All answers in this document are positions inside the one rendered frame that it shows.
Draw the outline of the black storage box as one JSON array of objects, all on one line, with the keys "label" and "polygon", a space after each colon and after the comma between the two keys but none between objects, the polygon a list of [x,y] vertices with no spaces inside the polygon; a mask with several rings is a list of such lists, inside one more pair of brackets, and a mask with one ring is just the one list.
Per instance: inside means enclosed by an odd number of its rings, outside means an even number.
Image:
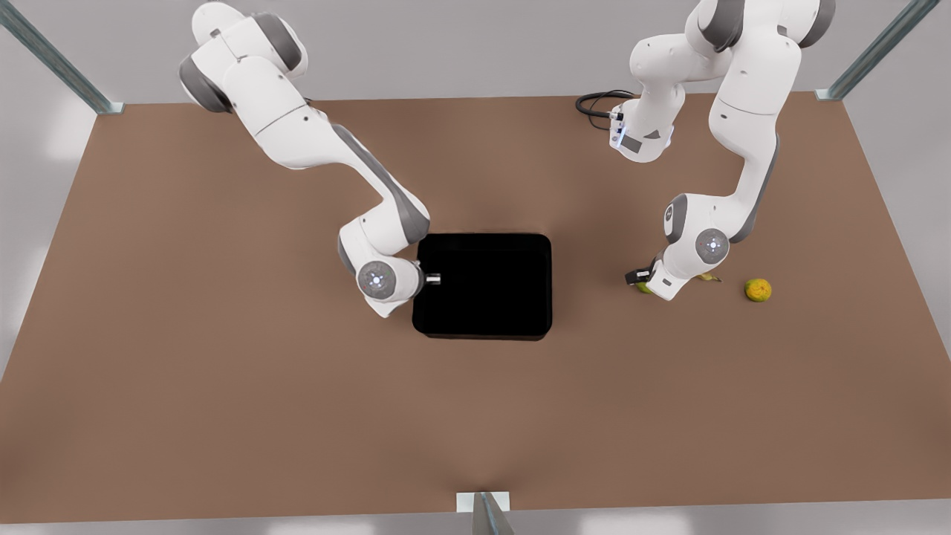
[{"label": "black storage box", "polygon": [[553,324],[551,241],[541,233],[431,233],[417,258],[428,283],[413,326],[442,339],[543,339]]}]

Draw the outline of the yellow-green banana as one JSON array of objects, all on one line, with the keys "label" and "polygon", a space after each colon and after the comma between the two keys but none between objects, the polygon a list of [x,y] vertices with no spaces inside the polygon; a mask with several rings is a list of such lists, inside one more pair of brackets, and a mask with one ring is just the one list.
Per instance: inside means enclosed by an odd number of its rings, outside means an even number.
[{"label": "yellow-green banana", "polygon": [[[704,272],[703,274],[697,275],[694,278],[698,280],[706,281],[706,282],[710,282],[710,281],[717,282],[717,283],[723,282],[721,278],[715,276],[714,274],[710,272]],[[633,285],[635,285],[635,287],[638,288],[639,291],[642,292],[642,294],[653,294],[652,289],[646,287],[646,281],[637,281]]]}]

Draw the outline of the silver frame post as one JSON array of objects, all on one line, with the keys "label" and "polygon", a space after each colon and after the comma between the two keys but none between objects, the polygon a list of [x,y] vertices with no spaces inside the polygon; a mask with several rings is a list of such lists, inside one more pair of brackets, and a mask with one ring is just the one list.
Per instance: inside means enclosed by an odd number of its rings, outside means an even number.
[{"label": "silver frame post", "polygon": [[52,45],[34,24],[24,17],[10,0],[0,0],[0,26],[16,38],[67,88],[99,115],[121,114],[125,104],[106,98],[71,61]]},{"label": "silver frame post", "polygon": [[843,101],[845,96],[865,80],[884,57],[941,2],[942,0],[908,0],[906,6],[828,88],[813,91],[817,100]]},{"label": "silver frame post", "polygon": [[472,535],[514,535],[506,517],[510,511],[510,492],[457,493],[456,511],[471,513]]}]

